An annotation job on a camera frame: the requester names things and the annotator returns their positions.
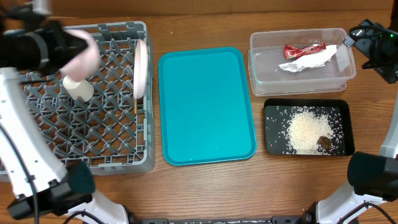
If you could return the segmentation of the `large white plate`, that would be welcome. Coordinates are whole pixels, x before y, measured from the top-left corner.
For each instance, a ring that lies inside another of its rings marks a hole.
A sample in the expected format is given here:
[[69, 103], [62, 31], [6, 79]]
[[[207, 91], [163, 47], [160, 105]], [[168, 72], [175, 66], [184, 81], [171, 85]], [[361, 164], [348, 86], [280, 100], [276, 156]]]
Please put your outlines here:
[[138, 100], [144, 96], [147, 71], [149, 63], [149, 54], [147, 44], [139, 39], [134, 51], [134, 70], [133, 70], [133, 96]]

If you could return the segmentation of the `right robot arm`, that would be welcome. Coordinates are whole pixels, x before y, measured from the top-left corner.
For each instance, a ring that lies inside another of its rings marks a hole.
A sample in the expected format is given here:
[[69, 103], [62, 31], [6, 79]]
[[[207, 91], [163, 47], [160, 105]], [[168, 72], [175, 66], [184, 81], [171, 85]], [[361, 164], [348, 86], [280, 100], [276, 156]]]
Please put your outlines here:
[[[363, 69], [375, 70], [386, 82], [397, 82], [397, 16], [385, 28], [369, 20], [349, 30], [344, 42], [357, 48], [368, 61]], [[378, 155], [356, 152], [351, 156], [348, 180], [328, 198], [315, 202], [296, 223], [357, 223], [370, 208], [397, 200], [397, 113]]]

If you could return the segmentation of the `white napkin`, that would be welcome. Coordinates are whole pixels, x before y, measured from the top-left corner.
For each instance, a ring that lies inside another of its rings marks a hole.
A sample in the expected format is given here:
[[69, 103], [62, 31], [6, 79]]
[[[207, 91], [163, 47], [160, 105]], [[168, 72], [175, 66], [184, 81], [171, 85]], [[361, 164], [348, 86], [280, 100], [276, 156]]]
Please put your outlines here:
[[324, 67], [325, 63], [336, 54], [336, 51], [336, 45], [327, 45], [325, 50], [301, 56], [293, 62], [282, 63], [279, 68], [288, 72], [301, 72], [306, 68]]

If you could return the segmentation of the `small white plate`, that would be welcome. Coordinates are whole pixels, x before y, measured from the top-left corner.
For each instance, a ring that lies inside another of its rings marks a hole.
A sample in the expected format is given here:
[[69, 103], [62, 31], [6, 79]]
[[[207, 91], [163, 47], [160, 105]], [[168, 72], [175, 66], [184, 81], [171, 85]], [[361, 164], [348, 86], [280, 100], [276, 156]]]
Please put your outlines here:
[[81, 82], [94, 74], [100, 66], [100, 53], [96, 40], [83, 30], [66, 30], [74, 37], [83, 39], [87, 48], [71, 59], [60, 71], [63, 75], [70, 77], [74, 82]]

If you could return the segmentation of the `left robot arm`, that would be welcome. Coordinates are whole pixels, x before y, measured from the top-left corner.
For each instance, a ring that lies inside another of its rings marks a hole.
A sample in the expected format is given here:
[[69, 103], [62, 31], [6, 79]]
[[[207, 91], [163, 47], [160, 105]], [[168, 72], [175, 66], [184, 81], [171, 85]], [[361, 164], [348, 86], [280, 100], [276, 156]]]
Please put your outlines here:
[[1, 35], [1, 160], [15, 195], [8, 206], [16, 220], [52, 213], [85, 223], [137, 223], [124, 205], [95, 187], [84, 162], [65, 166], [49, 149], [24, 104], [20, 71], [62, 72], [78, 82], [95, 73], [101, 57], [92, 36], [66, 30], [58, 21], [22, 35]]

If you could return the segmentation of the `white cup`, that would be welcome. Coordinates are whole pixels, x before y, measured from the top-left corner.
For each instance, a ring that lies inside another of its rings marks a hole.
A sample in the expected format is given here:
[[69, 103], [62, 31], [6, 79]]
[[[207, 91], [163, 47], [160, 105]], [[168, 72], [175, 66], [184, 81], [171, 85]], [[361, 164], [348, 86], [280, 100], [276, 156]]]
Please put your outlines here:
[[94, 95], [93, 85], [87, 80], [80, 82], [73, 81], [70, 77], [63, 78], [63, 87], [73, 100], [89, 101]]

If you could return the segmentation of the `red snack wrapper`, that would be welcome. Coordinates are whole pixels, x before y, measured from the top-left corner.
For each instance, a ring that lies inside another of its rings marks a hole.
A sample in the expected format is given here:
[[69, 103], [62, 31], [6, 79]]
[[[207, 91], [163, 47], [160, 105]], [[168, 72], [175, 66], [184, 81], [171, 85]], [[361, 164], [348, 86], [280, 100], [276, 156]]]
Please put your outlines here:
[[302, 57], [304, 55], [315, 54], [325, 49], [326, 49], [326, 44], [324, 42], [320, 44], [313, 44], [304, 48], [297, 48], [291, 45], [286, 45], [284, 49], [284, 55], [286, 59], [294, 59]]

